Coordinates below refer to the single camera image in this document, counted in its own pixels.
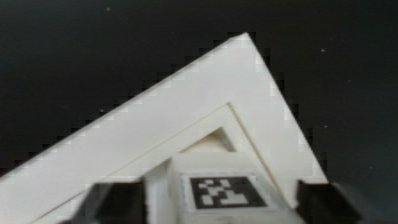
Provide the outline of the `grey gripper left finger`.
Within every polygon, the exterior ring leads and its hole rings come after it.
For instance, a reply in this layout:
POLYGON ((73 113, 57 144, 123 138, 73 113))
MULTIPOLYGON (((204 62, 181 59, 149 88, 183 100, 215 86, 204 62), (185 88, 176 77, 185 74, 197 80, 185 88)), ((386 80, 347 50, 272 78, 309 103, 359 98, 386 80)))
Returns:
POLYGON ((148 224, 144 183, 98 183, 61 224, 148 224))

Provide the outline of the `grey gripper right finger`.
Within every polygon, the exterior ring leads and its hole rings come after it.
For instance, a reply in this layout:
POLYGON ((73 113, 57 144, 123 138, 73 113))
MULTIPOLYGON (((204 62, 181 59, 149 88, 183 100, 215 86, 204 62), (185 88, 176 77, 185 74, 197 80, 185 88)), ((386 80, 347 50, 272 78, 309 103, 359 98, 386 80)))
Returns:
POLYGON ((348 199, 331 183, 299 181, 295 211, 306 224, 357 224, 363 217, 348 199))

